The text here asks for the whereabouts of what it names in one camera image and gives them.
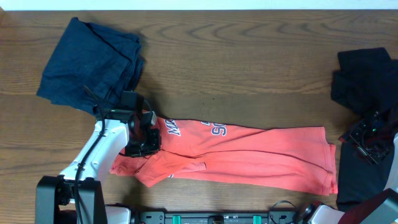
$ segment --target dark blue cloth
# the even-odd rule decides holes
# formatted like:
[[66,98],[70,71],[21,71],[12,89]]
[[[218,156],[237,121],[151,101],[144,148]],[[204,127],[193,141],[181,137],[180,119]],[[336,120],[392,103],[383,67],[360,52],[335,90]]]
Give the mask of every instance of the dark blue cloth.
[[42,76],[37,96],[93,114],[94,99],[114,107],[123,90],[134,90],[144,60],[134,34],[72,18]]

